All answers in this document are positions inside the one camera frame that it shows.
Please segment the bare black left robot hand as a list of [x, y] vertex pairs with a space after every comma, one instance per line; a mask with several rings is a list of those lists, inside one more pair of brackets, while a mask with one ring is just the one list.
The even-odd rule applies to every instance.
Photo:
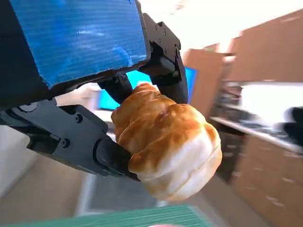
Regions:
[[137, 176], [108, 125], [55, 98], [97, 83], [117, 102], [132, 92], [126, 73], [147, 74], [163, 95], [188, 102], [180, 40], [136, 0], [3, 0], [0, 3], [0, 123], [27, 147], [75, 169]]

